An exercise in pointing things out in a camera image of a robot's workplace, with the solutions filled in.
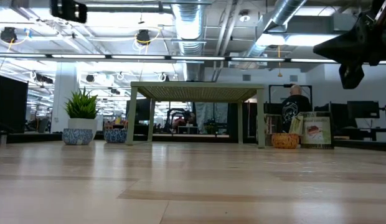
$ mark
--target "black t-shirt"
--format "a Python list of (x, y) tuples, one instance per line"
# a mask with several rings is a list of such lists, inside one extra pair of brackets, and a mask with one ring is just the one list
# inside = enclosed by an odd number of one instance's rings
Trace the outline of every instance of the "black t-shirt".
[(283, 120), (283, 131), (287, 132), (290, 130), (290, 124), (299, 112), (312, 111), (312, 106), (307, 97), (303, 95), (292, 95), (284, 100), (282, 103), (282, 120)]

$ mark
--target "ceiling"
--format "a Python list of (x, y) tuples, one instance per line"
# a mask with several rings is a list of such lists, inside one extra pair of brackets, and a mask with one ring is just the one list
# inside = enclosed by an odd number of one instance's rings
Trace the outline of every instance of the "ceiling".
[[(204, 55), (214, 55), (215, 53), (220, 25), (224, 19), (227, 19), (225, 15), (227, 3), (228, 1), (213, 1), (212, 4), (205, 7), (204, 36), (202, 37), (205, 41)], [(369, 5), (369, 3), (370, 1), (361, 1), (363, 7)], [(261, 15), (272, 11), (274, 5), (275, 2), (272, 0), (243, 1), (240, 9), (248, 10), (250, 20), (242, 22), (237, 19), (233, 27), (231, 41), (228, 42), (226, 48), (226, 55), (245, 52), (257, 41), (256, 28), (258, 20)], [(296, 13), (296, 16), (327, 17), (333, 15), (342, 7), (344, 7), (344, 14), (352, 14), (358, 10), (352, 4), (352, 1), (307, 1)], [(36, 54), (181, 54), (177, 43), (179, 37), (176, 33), (175, 18), (171, 14), (89, 12), (87, 23), (79, 24), (52, 17), (48, 7), (45, 6), (30, 7), (28, 11), (24, 11), (22, 9), (13, 10), (0, 5), (0, 33), (4, 30), (4, 27), (15, 27), (18, 40), (15, 44), (9, 46), (0, 39), (0, 52)], [(140, 49), (139, 45), (136, 44), (135, 35), (142, 29), (149, 31), (152, 41), (147, 48)], [(279, 48), (267, 47), (264, 53), (268, 57), (319, 58), (319, 56), (312, 53), (312, 47), (308, 46), (281, 45)], [(171, 81), (184, 81), (183, 63), (179, 62), (77, 63), (77, 70), (81, 75), (80, 86), (93, 89), (93, 94), (99, 95), (99, 98), (111, 98), (112, 101), (102, 100), (100, 106), (108, 108), (108, 110), (113, 108), (113, 111), (117, 113), (125, 112), (125, 101), (129, 97), (128, 87), (132, 81), (161, 81), (164, 74)], [(45, 88), (39, 88), (42, 83), (37, 82), (32, 77), (35, 73), (38, 73), (55, 81), (56, 64), (57, 62), (45, 60), (34, 61), (11, 58), (3, 60), (3, 58), (0, 58), (0, 75), (25, 82), (28, 81), (31, 86), (29, 102), (31, 104), (43, 102), (41, 105), (45, 108), (51, 106), (53, 86), (46, 85)], [(265, 68), (272, 69), (277, 66), (277, 63), (268, 63)], [(292, 63), (283, 67), (308, 69), (311, 66)], [(94, 75), (98, 78), (94, 82), (87, 82), (87, 75)], [(117, 88), (120, 94), (111, 94), (108, 87)]]

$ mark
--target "air duct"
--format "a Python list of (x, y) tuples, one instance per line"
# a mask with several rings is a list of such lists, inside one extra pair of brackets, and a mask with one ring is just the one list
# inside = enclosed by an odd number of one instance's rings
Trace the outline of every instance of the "air duct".
[[(275, 9), (269, 15), (261, 16), (258, 22), (257, 33), (261, 36), (266, 30), (278, 26), (287, 26), (288, 21), (296, 14), (298, 9), (304, 5), (306, 0), (277, 0)], [(245, 57), (259, 57), (267, 46), (259, 45), (256, 41), (246, 52)]]
[[(184, 40), (197, 40), (202, 35), (204, 6), (198, 4), (175, 4), (172, 5), (175, 15), (175, 27), (178, 38)], [(202, 43), (179, 42), (182, 55), (201, 55)], [(203, 81), (204, 76), (200, 74), (200, 64), (186, 64), (186, 81)]]

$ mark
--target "person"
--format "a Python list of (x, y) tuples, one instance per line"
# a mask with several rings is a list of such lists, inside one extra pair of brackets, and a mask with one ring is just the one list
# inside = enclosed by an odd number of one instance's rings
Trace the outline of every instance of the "person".
[(290, 130), (291, 121), (299, 112), (312, 111), (312, 106), (308, 98), (302, 95), (299, 85), (290, 88), (290, 96), (284, 100), (282, 107), (283, 131), (286, 133)]

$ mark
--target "wooden floor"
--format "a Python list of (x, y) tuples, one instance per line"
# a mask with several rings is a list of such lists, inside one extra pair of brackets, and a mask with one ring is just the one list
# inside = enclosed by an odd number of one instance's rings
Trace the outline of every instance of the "wooden floor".
[(386, 223), (386, 152), (8, 144), (0, 224), (14, 223)]

